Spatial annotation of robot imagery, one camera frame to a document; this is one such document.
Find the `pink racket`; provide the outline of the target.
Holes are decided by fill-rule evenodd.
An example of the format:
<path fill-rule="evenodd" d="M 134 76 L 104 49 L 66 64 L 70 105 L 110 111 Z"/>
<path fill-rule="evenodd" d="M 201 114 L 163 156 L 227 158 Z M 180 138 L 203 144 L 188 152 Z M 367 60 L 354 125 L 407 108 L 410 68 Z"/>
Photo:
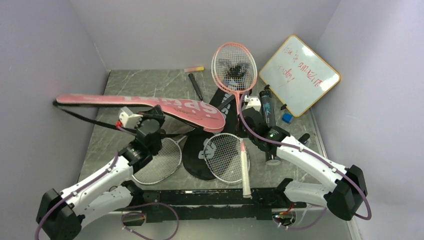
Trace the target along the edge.
<path fill-rule="evenodd" d="M 250 51 L 237 42 L 224 43 L 212 57 L 211 74 L 218 88 L 234 95 L 239 115 L 242 95 L 254 87 L 258 78 L 257 65 Z"/>
<path fill-rule="evenodd" d="M 252 198 L 250 179 L 249 179 L 249 162 L 247 149 L 244 140 L 240 140 L 240 161 L 241 161 L 241 174 L 242 174 L 242 194 L 246 199 Z"/>

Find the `black shuttlecock tube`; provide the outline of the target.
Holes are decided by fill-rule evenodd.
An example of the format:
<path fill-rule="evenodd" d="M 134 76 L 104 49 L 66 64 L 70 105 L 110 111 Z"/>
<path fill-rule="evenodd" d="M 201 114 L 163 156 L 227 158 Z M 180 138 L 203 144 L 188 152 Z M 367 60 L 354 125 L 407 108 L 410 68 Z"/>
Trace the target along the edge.
<path fill-rule="evenodd" d="M 259 99 L 261 102 L 261 113 L 263 119 L 267 123 L 268 127 L 273 127 L 276 125 L 275 113 L 272 92 L 269 89 L 264 89 L 259 92 Z M 273 154 L 266 152 L 265 153 L 265 164 L 268 166 L 277 166 L 282 163 L 282 161 L 274 156 Z"/>

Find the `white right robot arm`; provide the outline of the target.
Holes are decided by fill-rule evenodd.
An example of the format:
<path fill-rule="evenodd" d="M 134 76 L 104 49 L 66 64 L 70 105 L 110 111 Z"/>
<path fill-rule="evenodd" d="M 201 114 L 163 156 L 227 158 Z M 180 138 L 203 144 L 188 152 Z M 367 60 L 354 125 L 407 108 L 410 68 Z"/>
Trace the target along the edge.
<path fill-rule="evenodd" d="M 252 106 L 243 108 L 245 97 L 242 94 L 236 98 L 241 132 L 261 151 L 287 160 L 319 182 L 300 183 L 284 179 L 274 195 L 278 206 L 285 208 L 292 202 L 305 202 L 324 206 L 346 221 L 353 217 L 366 221 L 372 218 L 365 175 L 360 167 L 338 164 L 306 147 L 283 128 L 269 127 L 259 110 Z"/>

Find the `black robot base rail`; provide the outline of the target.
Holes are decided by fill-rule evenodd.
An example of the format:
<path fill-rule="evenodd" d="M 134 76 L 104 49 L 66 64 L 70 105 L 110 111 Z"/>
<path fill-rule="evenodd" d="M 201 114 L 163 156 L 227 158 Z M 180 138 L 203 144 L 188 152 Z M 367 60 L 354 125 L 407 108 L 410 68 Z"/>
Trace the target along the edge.
<path fill-rule="evenodd" d="M 244 219 L 271 220 L 280 212 L 304 209 L 305 203 L 291 203 L 271 187 L 252 189 L 252 198 L 243 198 L 240 188 L 201 190 L 144 190 L 131 200 L 126 211 L 142 211 L 147 222 L 175 219 Z"/>

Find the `pink racket bag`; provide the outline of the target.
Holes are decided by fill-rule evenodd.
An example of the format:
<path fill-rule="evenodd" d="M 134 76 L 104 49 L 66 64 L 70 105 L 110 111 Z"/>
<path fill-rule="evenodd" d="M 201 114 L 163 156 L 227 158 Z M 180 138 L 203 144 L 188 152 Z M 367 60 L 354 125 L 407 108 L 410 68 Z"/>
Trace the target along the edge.
<path fill-rule="evenodd" d="M 53 102 L 60 107 L 94 106 L 94 107 L 155 107 L 175 119 L 194 127 L 203 128 L 205 132 L 221 132 L 226 124 L 223 113 L 213 105 L 192 99 L 174 99 L 165 97 L 122 96 L 122 95 L 86 95 L 63 94 Z"/>

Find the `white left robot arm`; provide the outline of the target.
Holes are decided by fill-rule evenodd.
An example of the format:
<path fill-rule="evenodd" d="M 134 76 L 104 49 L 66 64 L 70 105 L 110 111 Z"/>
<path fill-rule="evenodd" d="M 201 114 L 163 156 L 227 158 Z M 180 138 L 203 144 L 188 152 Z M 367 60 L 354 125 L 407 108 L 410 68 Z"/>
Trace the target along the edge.
<path fill-rule="evenodd" d="M 83 227 L 113 210 L 139 209 L 143 191 L 129 177 L 162 149 L 164 121 L 159 105 L 144 111 L 136 121 L 134 140 L 116 151 L 112 160 L 70 187 L 46 191 L 38 207 L 34 239 L 44 231 L 51 240 L 72 240 Z"/>

